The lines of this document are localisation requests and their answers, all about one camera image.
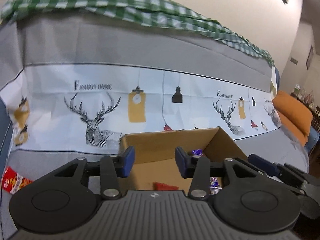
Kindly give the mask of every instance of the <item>snack bag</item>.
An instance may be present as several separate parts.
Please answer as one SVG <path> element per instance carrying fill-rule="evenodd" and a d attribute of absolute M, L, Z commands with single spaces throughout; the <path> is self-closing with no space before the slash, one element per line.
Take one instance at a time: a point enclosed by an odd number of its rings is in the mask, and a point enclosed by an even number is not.
<path fill-rule="evenodd" d="M 32 180 L 24 178 L 8 166 L 2 178 L 2 188 L 11 194 L 14 194 L 31 182 Z"/>

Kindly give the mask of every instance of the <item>purple candy wrapper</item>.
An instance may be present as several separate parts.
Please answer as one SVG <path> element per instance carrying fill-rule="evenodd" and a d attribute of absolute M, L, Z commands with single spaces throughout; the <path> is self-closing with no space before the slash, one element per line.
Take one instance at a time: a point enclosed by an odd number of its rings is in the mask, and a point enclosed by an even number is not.
<path fill-rule="evenodd" d="M 193 155 L 198 155 L 198 156 L 202 156 L 202 155 L 203 155 L 201 149 L 193 150 L 193 151 L 192 151 L 192 154 L 193 154 Z"/>
<path fill-rule="evenodd" d="M 203 155 L 201 149 L 193 150 L 191 152 L 192 152 L 192 155 L 198 155 L 198 156 Z M 211 195 L 216 195 L 221 189 L 222 189 L 222 187 L 219 185 L 218 179 L 217 178 L 210 178 Z"/>
<path fill-rule="evenodd" d="M 221 189 L 222 189 L 222 187 L 219 185 L 218 179 L 217 178 L 210 178 L 211 195 L 216 195 Z"/>

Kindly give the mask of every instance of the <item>blue cushion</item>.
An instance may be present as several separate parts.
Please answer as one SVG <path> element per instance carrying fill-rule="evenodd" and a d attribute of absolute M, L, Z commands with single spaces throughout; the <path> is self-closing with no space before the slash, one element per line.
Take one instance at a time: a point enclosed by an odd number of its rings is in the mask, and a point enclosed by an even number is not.
<path fill-rule="evenodd" d="M 278 91 L 279 87 L 280 87 L 280 73 L 276 67 L 275 67 L 275 69 L 276 69 L 276 82 L 277 82 L 277 91 Z"/>
<path fill-rule="evenodd" d="M 308 153 L 310 153 L 312 148 L 316 145 L 317 141 L 319 140 L 319 136 L 320 136 L 320 134 L 317 133 L 317 131 L 313 127 L 310 127 L 308 141 L 304 147 Z"/>
<path fill-rule="evenodd" d="M 12 123 L 0 99 L 0 173 L 2 175 L 12 137 Z"/>

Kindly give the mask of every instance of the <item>red snack package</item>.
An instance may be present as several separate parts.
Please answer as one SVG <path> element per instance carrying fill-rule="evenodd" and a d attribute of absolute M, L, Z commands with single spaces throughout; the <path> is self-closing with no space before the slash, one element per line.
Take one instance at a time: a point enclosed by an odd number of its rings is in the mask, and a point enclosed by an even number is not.
<path fill-rule="evenodd" d="M 159 183 L 159 182 L 154 182 L 153 183 L 153 188 L 154 190 L 179 190 L 179 187 L 176 186 L 170 186 L 168 184 L 164 184 L 164 183 Z"/>
<path fill-rule="evenodd" d="M 11 193 L 16 193 L 19 189 L 30 184 L 32 180 L 22 177 L 16 173 L 11 167 L 7 167 L 2 178 L 2 188 Z"/>

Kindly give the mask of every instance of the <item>beige wall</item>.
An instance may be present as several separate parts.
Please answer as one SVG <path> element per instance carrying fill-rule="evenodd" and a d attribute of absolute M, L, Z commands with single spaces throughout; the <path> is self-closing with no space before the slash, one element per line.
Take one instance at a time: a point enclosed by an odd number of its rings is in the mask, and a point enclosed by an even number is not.
<path fill-rule="evenodd" d="M 302 87 L 305 84 L 309 71 L 307 70 L 306 61 L 308 59 L 311 45 L 315 52 L 315 41 L 312 26 L 309 23 L 301 21 L 291 54 L 288 58 L 287 65 L 282 73 L 280 89 L 290 93 L 296 84 Z M 290 61 L 291 57 L 298 61 L 295 65 Z"/>
<path fill-rule="evenodd" d="M 282 73 L 298 29 L 302 0 L 174 0 L 266 49 Z"/>
<path fill-rule="evenodd" d="M 307 93 L 313 90 L 315 104 L 320 106 L 320 56 L 315 54 L 308 70 L 304 89 Z"/>

